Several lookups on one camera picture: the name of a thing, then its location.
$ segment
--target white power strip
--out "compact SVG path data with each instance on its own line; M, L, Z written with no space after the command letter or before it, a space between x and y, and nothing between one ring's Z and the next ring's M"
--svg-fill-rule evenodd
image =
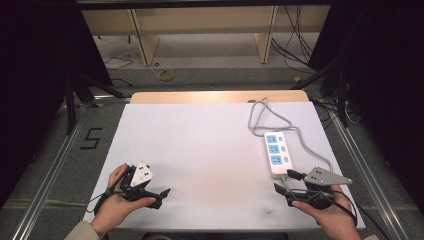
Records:
M268 162L273 177L282 177L287 169L293 169L286 137L282 132L267 132L264 134Z

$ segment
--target white plastic part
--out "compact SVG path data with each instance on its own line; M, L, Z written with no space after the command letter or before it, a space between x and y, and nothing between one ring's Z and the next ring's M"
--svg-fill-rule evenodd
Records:
M271 176L281 178L287 174L287 169L293 169L287 141L282 132L267 132L264 134Z
M149 167L143 162L138 162L137 169L135 170L131 181L131 187L150 181L152 178L153 173L150 171Z

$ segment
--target cable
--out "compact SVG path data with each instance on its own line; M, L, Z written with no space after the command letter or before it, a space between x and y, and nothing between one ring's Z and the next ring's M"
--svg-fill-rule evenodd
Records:
M333 193L339 193L342 194L347 200L349 200L350 205L353 208L353 211L355 212L355 214L353 214L351 211L349 211L348 209L346 209L345 207L343 207L342 205L340 205L338 202L331 200L330 198L325 197L325 199L327 199L328 201L330 201L331 203L333 203L334 205L336 205L338 208L340 208L341 210L343 210L344 212L346 212L347 214L349 214L352 218L353 221L355 222L355 226L358 225L358 213L356 212L356 208L355 205L353 205L352 200L350 200L350 198L344 194L343 192L340 191L333 191Z
M125 174L127 174L130 171L131 171L131 168L127 167L127 169L115 180L115 182L112 184L112 186L106 188L106 191L103 192L102 194L100 194L97 197L91 199L89 201L89 203L100 197L100 199L97 201L96 206L93 208L93 210L90 210L89 211L87 209L86 212L88 212L88 213L94 212L94 215L96 215L97 214L97 211L99 211L99 209L102 206L103 202L106 201L106 199L108 197L112 196L115 193L122 193L122 191L119 191L120 189L116 189L116 185L118 185L119 181L121 181L121 179L125 176Z
M6 204L10 204L13 206L26 206L31 203L32 199L9 199L6 201ZM45 206L61 206L61 207L87 207L87 204L83 203L71 203L71 202L63 202L54 199L47 199L44 202Z
M168 81L171 81L171 80L174 78L174 71L171 71L171 75L169 75L169 76L164 76L164 75L165 75L165 73L167 73L167 72L169 72L169 71L167 71L167 70L163 70L163 71L161 71L161 72L158 74L159 80L160 80L161 82L168 82Z
M359 120L361 120L361 117L359 117L358 116L358 119L356 119L356 121L353 121L351 118L350 118L350 116L349 116L349 113L347 112L347 105L349 104L349 101L346 101L346 103L345 103L345 113L346 113L346 117L347 117L347 119L349 119L349 121L351 122L351 123L353 123L353 124L358 124L359 123Z
M302 12L302 8L301 6L297 6L296 8L296 23L293 24L293 20L289 14L289 11L287 9L287 6L284 6L287 16L290 20L290 24L293 28L293 33L292 35L295 33L297 38L299 39L299 43L300 43L300 48L302 50L303 56L306 59L306 61L309 61L308 58L310 57L310 53L309 50L305 47L305 45L308 45L305 41L305 39L303 38L303 35L300 33L301 32L301 12Z
M283 55L284 57L286 57L286 58L288 58L290 60L297 61L297 62L300 62L300 63L304 64L305 66L308 66L308 63L307 62L304 62L300 58L296 57L293 53L291 53L287 49L283 48L280 44L277 43L277 41L274 38L271 38L271 41L273 43L273 47L275 48L275 50L277 50L278 53L280 53L281 55Z
M258 118L256 123L252 126L252 118L253 118L253 111L256 107L257 104L262 104L264 107L260 110ZM287 122L288 126L286 127L266 127L266 126L259 126L259 121L262 117L263 112L265 111L265 109L268 109L268 111L270 111L272 114L274 114L276 117L282 119L283 121ZM287 131L287 130L291 130L291 131L295 131L299 137L300 143L302 144L303 148L306 150L306 152L308 152L309 154L315 156L316 158L318 158L319 160L327 163L329 169L331 172L333 172L333 164L331 163L330 160L328 160L327 158L321 156L320 154L314 152L312 149L310 149L304 139L303 139L303 135L301 130L296 127L293 126L291 121L279 114L277 114L276 112L274 112L269 106L268 106L268 98L263 98L260 101L256 101L255 103L253 103L252 108L250 109L250 114L249 114L249 120L248 120L248 124L247 127L249 128L249 130L252 132L253 135L257 136L257 137L263 137L263 134L258 134L256 133L257 130L267 130L267 131Z
M184 84L176 84L176 83L165 83L161 80L161 78L158 76L158 74L155 72L155 70L153 70L152 67L148 66L150 68L150 70L152 70L152 72L155 74L156 79L159 81L160 84L162 85L169 85L169 86L178 86L178 87L187 87L187 88L195 88L195 87L205 87L205 88L210 88L213 90L217 90L217 91L225 91L225 89L219 89L216 87L211 87L208 85L184 85Z
M320 102L318 102L318 101L311 101L312 102L312 104L314 104L314 106L315 107L319 107L319 108L322 108L322 109L324 109L325 110L325 112L327 113L327 117L325 118L325 119L319 119L321 122L326 122L326 121L328 121L329 119L330 119L330 112L329 112L329 110L327 109L327 107L325 106L325 105L323 105L323 104L321 104Z
M327 129L328 126L330 126L330 124L338 117L338 115L335 115L331 121L324 127L324 130Z
M359 208L359 210L364 213L371 220L372 223L374 223L374 225L378 228L381 234L383 234L384 238L389 240L389 236L387 236L387 233L384 232L383 228L377 223L377 221L375 221L374 218L372 218L371 215L369 215L369 213L365 211L365 209L362 208L357 202L355 202L355 204Z
M122 81L122 82L124 82L124 83L126 83L128 86L130 86L130 87L133 87L134 85L133 84L131 84L131 83L129 83L129 82L127 82L127 81L125 81L124 79L122 79L122 78L112 78L112 81Z
M119 57L112 57L112 58L110 58L109 60L107 60L107 61L105 61L105 62L103 62L103 63L108 63L108 62L109 62L110 60L112 60L112 59L119 59L119 60L121 60L121 61L127 61L127 62L129 62L129 63L124 64L124 65L122 65L122 66L120 66L120 67L118 67L118 68L108 68L108 69L110 69L110 70L118 70L118 69L121 69L121 68L126 67L126 66L128 66L128 65L130 65L130 64L132 64L132 63L133 63L133 60L131 60L131 59L123 59L123 58L119 58Z
M302 32L302 5L297 5L297 22L299 22L298 24L298 38L300 41L300 45L301 47L305 50L306 54L308 55L308 59L311 58L311 53L310 51L312 51L312 48L309 47L308 43L305 40L305 37L303 36L303 32Z
M293 190L291 188L289 188L289 186L287 185L287 182L286 182L287 181L287 177L283 175L281 177L281 180L283 180L284 187L286 187L287 191L289 191L289 193L292 195L293 199L294 200L297 200L296 196L293 193Z

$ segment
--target human hand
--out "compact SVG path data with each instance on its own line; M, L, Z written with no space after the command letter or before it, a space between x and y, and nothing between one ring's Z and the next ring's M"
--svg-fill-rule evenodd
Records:
M343 194L336 192L343 192L341 187L339 185L333 185L331 189L334 192L334 200L349 211L352 211L349 200ZM299 201L294 201L293 206L315 218L332 239L361 239L351 216L334 204L324 210L316 209L307 203Z
M109 176L108 187L111 187L126 169L126 163L117 167ZM102 239L107 232L121 224L134 210L148 206L155 201L155 198L142 198L134 202L128 202L121 195L113 194L101 205L97 215L91 221L91 226Z

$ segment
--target wrist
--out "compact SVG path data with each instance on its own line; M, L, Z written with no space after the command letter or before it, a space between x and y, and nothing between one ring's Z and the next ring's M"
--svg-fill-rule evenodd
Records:
M346 231L342 234L342 236L335 238L336 240L362 240L359 233L356 231Z
M109 231L105 226L102 224L99 224L96 219L94 218L93 221L90 223L93 230L99 235L100 239L103 239L103 237L106 235L106 233Z

